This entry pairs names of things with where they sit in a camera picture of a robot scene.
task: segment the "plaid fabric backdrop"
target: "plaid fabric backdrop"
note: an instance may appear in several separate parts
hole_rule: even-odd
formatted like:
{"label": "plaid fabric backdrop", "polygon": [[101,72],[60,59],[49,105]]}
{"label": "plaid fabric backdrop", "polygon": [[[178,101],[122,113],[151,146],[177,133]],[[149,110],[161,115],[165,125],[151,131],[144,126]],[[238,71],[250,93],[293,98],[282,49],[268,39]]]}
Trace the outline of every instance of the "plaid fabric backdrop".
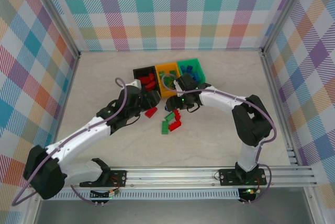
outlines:
{"label": "plaid fabric backdrop", "polygon": [[0,0],[0,223],[17,223],[11,201],[28,152],[54,137],[75,57],[40,0]]}
{"label": "plaid fabric backdrop", "polygon": [[281,0],[54,3],[78,45],[91,51],[259,48],[275,11],[282,7]]}
{"label": "plaid fabric backdrop", "polygon": [[335,0],[299,0],[269,61],[303,164],[335,219]]}

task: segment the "red block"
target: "red block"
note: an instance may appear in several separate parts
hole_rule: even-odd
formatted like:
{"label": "red block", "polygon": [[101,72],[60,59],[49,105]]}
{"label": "red block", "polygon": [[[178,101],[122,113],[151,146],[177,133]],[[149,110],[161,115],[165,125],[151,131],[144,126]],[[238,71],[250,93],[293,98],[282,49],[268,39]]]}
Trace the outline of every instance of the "red block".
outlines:
{"label": "red block", "polygon": [[156,81],[153,81],[150,84],[146,85],[146,91],[147,92],[152,91],[153,89],[155,89],[155,87],[156,87]]}
{"label": "red block", "polygon": [[137,79],[141,81],[141,84],[149,84],[151,82],[148,76],[141,76],[141,77],[138,77]]}
{"label": "red block", "polygon": [[174,112],[174,114],[175,114],[174,119],[175,119],[176,121],[180,121],[181,116],[180,116],[179,111],[178,111],[178,110],[174,110],[173,112]]}
{"label": "red block", "polygon": [[173,131],[181,125],[182,125],[182,123],[180,121],[173,122],[172,124],[169,125],[169,130]]}
{"label": "red block", "polygon": [[154,81],[155,75],[153,73],[149,73],[149,78],[150,78],[150,81]]}
{"label": "red block", "polygon": [[153,107],[153,108],[147,110],[146,113],[145,113],[145,115],[146,115],[148,118],[151,118],[152,115],[154,115],[154,114],[156,113],[157,110],[158,110],[157,107]]}

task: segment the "orange bin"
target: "orange bin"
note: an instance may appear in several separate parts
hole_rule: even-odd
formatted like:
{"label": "orange bin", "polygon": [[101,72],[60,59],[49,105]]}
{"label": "orange bin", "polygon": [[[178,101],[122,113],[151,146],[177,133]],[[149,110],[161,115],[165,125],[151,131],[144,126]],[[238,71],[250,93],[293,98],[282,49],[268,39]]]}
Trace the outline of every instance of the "orange bin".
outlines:
{"label": "orange bin", "polygon": [[170,73],[170,71],[175,71],[177,74],[177,78],[180,77],[180,72],[178,68],[178,64],[176,62],[173,63],[166,63],[166,64],[160,64],[160,65],[155,65],[156,68],[156,73],[158,77],[158,83],[159,83],[159,88],[161,90],[161,95],[162,97],[171,97],[176,95],[175,92],[170,92],[168,91],[163,85],[162,85],[162,80],[159,78],[159,73],[164,71],[164,74]]}

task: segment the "beige floor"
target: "beige floor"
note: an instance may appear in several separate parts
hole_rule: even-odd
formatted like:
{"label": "beige floor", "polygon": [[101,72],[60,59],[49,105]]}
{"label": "beige floor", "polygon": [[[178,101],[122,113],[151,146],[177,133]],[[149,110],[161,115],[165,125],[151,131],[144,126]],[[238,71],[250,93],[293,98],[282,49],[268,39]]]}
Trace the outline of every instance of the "beige floor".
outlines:
{"label": "beige floor", "polygon": [[[289,165],[284,140],[266,83],[258,52],[239,51],[132,51],[84,53],[74,79],[58,139],[85,125],[110,101],[120,88],[116,77],[133,80],[132,69],[188,58],[199,58],[206,82],[239,96],[260,96],[278,128],[278,137],[264,145],[260,162]],[[234,165],[239,157],[238,138],[231,114],[209,107],[196,113],[182,111],[182,126],[161,135],[167,112],[165,99],[157,113],[144,115],[129,127],[96,143],[74,162],[101,158],[110,166],[215,166]]]}

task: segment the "blue block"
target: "blue block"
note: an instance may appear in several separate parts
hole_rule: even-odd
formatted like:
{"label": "blue block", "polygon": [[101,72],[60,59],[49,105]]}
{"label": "blue block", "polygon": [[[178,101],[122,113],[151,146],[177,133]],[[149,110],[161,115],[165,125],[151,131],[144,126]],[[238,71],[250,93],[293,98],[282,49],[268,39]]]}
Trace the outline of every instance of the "blue block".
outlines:
{"label": "blue block", "polygon": [[200,77],[199,77],[198,73],[194,72],[193,75],[194,75],[194,80],[199,83],[200,82]]}
{"label": "blue block", "polygon": [[185,66],[180,66],[180,69],[182,70],[182,74],[184,74],[186,72]]}
{"label": "blue block", "polygon": [[186,69],[186,72],[189,73],[189,74],[192,74],[192,69],[193,69],[193,66],[188,65],[187,69]]}

